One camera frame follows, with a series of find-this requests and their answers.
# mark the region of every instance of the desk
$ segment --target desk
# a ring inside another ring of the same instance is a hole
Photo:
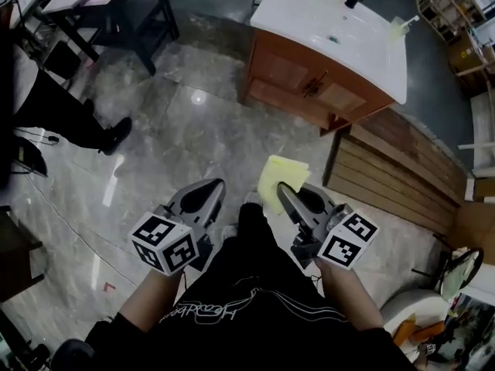
[[[19,5],[21,6],[22,17],[26,19],[26,16],[29,10],[37,4],[39,0],[18,0]],[[19,15],[19,7],[17,4],[14,4],[14,8],[12,10],[12,16],[10,17],[10,29],[14,29],[21,21],[21,17]]]
[[[49,15],[92,60],[96,61],[98,54],[91,44],[131,49],[153,75],[156,72],[151,61],[153,52],[168,34],[172,39],[179,37],[169,0],[156,1],[157,4],[152,8],[146,8],[147,12],[138,23],[131,18],[137,11],[133,0],[90,0],[75,8],[73,7],[77,0],[51,0],[44,8],[43,14]],[[128,3],[132,5],[131,9],[127,6]],[[153,0],[141,0],[138,3],[154,4]],[[68,15],[80,15],[78,23],[72,26],[66,19]],[[161,15],[163,20],[155,19],[158,15]],[[77,32],[78,27],[96,28],[98,32],[87,42]],[[151,48],[144,42],[145,36],[148,40],[150,35],[155,36]]]

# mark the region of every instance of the person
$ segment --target person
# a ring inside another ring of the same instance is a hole
[[[12,4],[0,8],[4,33],[9,30],[11,14]],[[16,44],[13,44],[13,66],[14,128],[43,128],[79,147],[101,150],[106,155],[111,155],[131,132],[129,117],[112,128],[102,128],[93,116],[91,100],[79,102]]]
[[[181,273],[151,270],[107,328],[86,342],[90,369],[260,365],[415,369],[384,330],[353,271],[315,259],[323,298],[275,242],[262,202],[248,194],[238,225],[208,269],[175,303]]]

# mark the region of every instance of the gray tile floor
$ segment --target gray tile floor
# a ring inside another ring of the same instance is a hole
[[[251,0],[170,0],[175,9],[248,23]],[[415,0],[364,0],[364,4],[391,21],[396,15],[417,14]],[[465,97],[450,72],[446,45],[424,21],[416,22],[406,38],[408,101],[397,110],[420,121],[463,163],[473,167],[473,152],[457,145],[473,143],[473,119]]]
[[[97,116],[115,124],[130,115],[134,130],[108,157],[62,141],[39,145],[49,177],[16,176],[7,202],[45,245],[46,279],[2,304],[26,339],[56,349],[84,339],[92,325],[117,312],[148,268],[127,233],[146,211],[182,186],[221,177],[227,198],[211,230],[216,249],[244,194],[256,186],[270,154],[308,162],[321,184],[332,136],[320,138],[305,121],[237,99],[251,30],[234,22],[178,15],[181,39],[157,56],[150,78],[135,56],[108,50],[76,89],[95,101]],[[414,224],[331,192],[362,207],[382,231],[359,260],[357,273],[379,306],[417,285],[412,267],[428,270],[440,247]],[[288,250],[295,227],[265,210],[278,244]],[[316,274],[314,265],[307,274]],[[188,284],[198,273],[186,269]],[[107,289],[109,283],[115,289]]]

